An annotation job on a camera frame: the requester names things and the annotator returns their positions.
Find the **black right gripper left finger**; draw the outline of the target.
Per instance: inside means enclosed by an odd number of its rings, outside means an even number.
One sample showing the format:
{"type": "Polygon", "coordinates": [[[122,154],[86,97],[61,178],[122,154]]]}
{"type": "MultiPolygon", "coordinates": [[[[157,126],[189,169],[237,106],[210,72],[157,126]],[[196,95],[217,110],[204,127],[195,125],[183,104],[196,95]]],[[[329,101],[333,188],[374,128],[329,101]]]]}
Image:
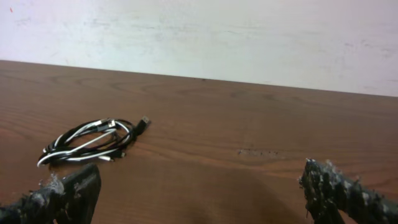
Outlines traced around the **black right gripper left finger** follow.
{"type": "Polygon", "coordinates": [[[87,164],[61,179],[53,175],[40,189],[1,207],[1,223],[91,223],[100,190],[96,164],[87,164]]]}

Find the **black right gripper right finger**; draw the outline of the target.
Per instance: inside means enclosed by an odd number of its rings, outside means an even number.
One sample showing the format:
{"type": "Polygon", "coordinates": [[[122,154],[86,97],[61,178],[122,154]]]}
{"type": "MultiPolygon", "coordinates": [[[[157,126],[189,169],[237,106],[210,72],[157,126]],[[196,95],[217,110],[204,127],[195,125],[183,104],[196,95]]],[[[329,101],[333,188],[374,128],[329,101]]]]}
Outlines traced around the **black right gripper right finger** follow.
{"type": "Polygon", "coordinates": [[[397,202],[345,177],[330,162],[307,159],[298,182],[314,223],[344,223],[341,212],[355,223],[397,223],[397,202]]]}

